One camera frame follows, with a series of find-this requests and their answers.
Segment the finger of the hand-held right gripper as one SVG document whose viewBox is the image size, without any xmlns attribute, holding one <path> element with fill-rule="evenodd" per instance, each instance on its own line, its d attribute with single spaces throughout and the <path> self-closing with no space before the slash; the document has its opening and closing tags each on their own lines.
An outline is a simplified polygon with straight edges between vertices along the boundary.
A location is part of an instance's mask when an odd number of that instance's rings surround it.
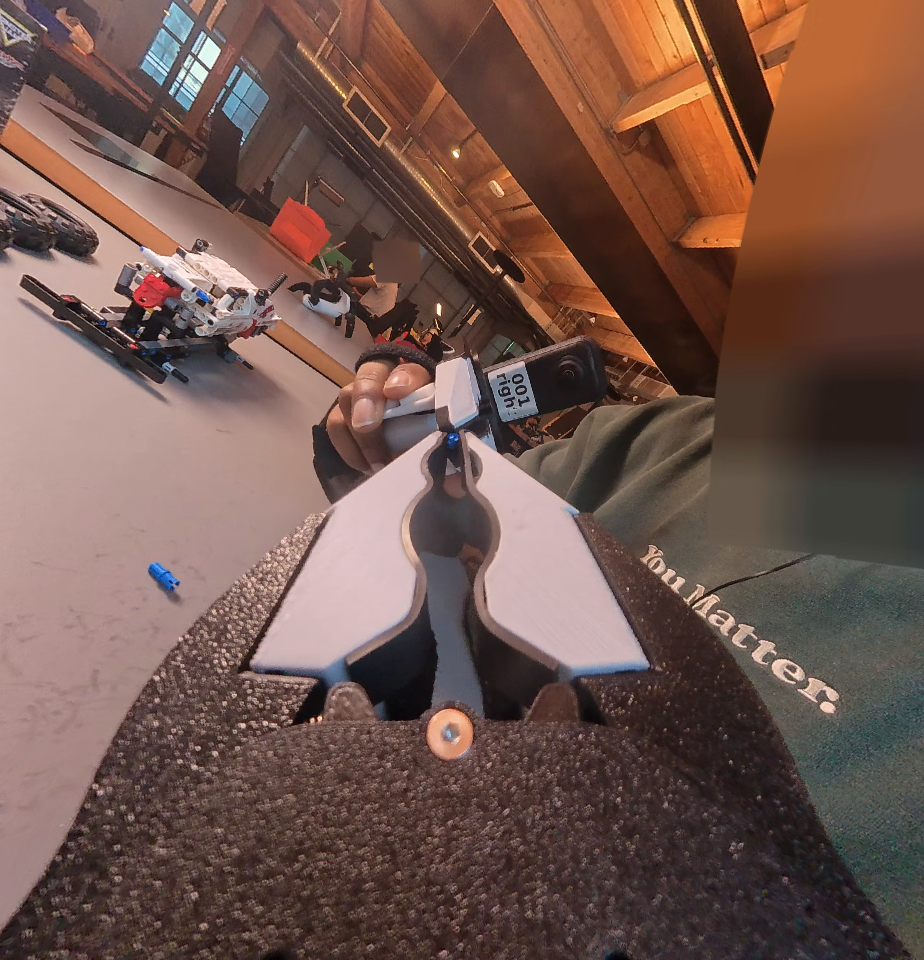
<svg viewBox="0 0 924 960">
<path fill-rule="evenodd" d="M 437 426 L 444 433 L 458 432 L 476 422 L 481 413 L 481 392 L 473 362 L 456 357 L 435 371 L 434 408 Z"/>
</svg>

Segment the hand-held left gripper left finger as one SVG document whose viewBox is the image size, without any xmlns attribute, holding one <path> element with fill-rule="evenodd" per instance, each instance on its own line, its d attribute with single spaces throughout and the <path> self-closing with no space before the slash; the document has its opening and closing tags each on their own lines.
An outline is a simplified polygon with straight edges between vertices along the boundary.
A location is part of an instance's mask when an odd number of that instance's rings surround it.
<svg viewBox="0 0 924 960">
<path fill-rule="evenodd" d="M 433 486 L 430 434 L 335 503 L 250 661 L 327 686 L 404 687 L 433 649 L 412 511 Z"/>
</svg>

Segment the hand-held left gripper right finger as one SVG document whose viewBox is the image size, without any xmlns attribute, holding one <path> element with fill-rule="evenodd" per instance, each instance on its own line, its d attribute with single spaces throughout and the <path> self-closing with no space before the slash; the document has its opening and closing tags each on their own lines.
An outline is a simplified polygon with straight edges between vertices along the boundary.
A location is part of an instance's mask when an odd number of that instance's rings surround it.
<svg viewBox="0 0 924 960">
<path fill-rule="evenodd" d="M 560 677 L 647 669 L 577 511 L 479 438 L 460 437 L 470 492 L 491 528 L 476 577 L 481 622 Z"/>
</svg>

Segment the white lego truck model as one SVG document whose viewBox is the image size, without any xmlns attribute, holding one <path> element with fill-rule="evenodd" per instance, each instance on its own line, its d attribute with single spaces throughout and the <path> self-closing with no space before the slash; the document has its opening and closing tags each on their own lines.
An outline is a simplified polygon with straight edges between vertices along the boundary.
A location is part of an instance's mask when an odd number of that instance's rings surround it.
<svg viewBox="0 0 924 960">
<path fill-rule="evenodd" d="M 208 249 L 202 239 L 170 256 L 143 246 L 142 260 L 124 265 L 115 285 L 115 292 L 128 300 L 126 306 L 96 310 L 28 274 L 20 285 L 122 367 L 156 383 L 167 376 L 187 382 L 178 365 L 195 350 L 212 351 L 228 363 L 252 369 L 232 343 L 277 326 L 273 295 L 287 274 L 270 286 L 257 287 Z"/>
</svg>

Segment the lego set box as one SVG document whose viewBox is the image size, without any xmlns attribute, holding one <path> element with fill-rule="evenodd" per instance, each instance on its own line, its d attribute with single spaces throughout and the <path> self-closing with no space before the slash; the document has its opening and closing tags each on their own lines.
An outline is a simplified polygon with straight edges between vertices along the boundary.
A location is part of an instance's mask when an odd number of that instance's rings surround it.
<svg viewBox="0 0 924 960">
<path fill-rule="evenodd" d="M 0 1 L 0 143 L 45 35 L 23 5 Z"/>
</svg>

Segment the white and black device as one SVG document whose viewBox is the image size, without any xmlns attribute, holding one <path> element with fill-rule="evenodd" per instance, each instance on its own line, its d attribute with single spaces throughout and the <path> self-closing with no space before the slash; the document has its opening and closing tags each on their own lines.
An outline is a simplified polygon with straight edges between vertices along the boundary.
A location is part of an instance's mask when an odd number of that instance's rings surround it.
<svg viewBox="0 0 924 960">
<path fill-rule="evenodd" d="M 345 338 L 353 336 L 358 319 L 353 289 L 347 278 L 336 271 L 331 271 L 329 277 L 314 283 L 300 281 L 289 287 L 292 293 L 300 294 L 302 303 L 308 309 L 326 318 L 332 319 L 336 327 L 345 325 Z"/>
</svg>

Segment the orange red chair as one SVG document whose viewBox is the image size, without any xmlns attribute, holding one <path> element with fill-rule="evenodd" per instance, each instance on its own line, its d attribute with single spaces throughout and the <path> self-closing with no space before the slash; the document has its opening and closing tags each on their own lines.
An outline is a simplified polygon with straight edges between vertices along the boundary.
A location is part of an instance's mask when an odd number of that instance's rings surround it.
<svg viewBox="0 0 924 960">
<path fill-rule="evenodd" d="M 286 199 L 270 227 L 270 234 L 306 263 L 317 257 L 331 237 L 324 219 L 293 198 Z"/>
</svg>

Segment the silver ventilation duct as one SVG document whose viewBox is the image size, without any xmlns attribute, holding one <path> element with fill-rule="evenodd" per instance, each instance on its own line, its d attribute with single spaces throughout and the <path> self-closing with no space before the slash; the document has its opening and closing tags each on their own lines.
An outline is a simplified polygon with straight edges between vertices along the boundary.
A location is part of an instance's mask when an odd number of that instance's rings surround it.
<svg viewBox="0 0 924 960">
<path fill-rule="evenodd" d="M 446 270 L 476 294 L 504 299 L 510 309 L 528 313 L 538 307 L 520 281 L 502 276 L 489 229 L 482 222 L 471 226 L 440 185 L 426 177 L 410 153 L 415 140 L 399 138 L 388 108 L 357 68 L 340 70 L 301 40 L 279 60 L 287 81 L 312 100 L 311 110 L 323 116 L 324 126 L 351 158 L 367 167 L 366 178 Z"/>
</svg>

